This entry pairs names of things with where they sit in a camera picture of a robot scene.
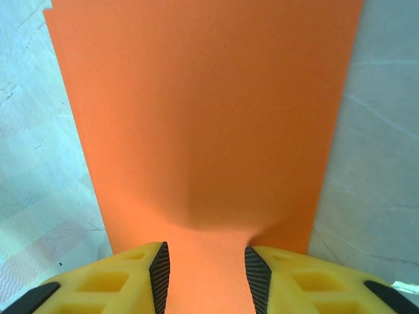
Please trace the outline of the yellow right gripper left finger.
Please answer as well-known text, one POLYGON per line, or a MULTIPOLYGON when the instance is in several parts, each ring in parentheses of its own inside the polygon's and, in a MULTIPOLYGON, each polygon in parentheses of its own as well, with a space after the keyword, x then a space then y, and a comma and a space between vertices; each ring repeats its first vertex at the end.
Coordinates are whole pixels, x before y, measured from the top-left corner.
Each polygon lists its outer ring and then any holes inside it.
POLYGON ((152 242, 47 279, 2 314, 165 314, 167 242, 152 242))

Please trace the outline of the orange square paper sheet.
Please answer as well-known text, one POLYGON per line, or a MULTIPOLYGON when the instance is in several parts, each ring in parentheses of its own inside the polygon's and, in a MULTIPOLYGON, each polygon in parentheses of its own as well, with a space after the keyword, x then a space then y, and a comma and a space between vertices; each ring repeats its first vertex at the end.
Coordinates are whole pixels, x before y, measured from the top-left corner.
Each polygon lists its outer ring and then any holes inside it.
POLYGON ((169 245, 167 314, 254 314, 249 244, 304 253, 363 0, 51 0, 114 253, 169 245))

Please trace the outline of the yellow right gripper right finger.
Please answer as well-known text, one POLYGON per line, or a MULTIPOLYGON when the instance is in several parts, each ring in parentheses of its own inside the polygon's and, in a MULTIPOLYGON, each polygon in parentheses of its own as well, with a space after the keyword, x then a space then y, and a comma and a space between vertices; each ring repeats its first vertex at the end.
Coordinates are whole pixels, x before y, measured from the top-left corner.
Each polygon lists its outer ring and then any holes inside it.
POLYGON ((256 314, 419 314, 380 278, 273 247, 246 247, 246 277, 256 314))

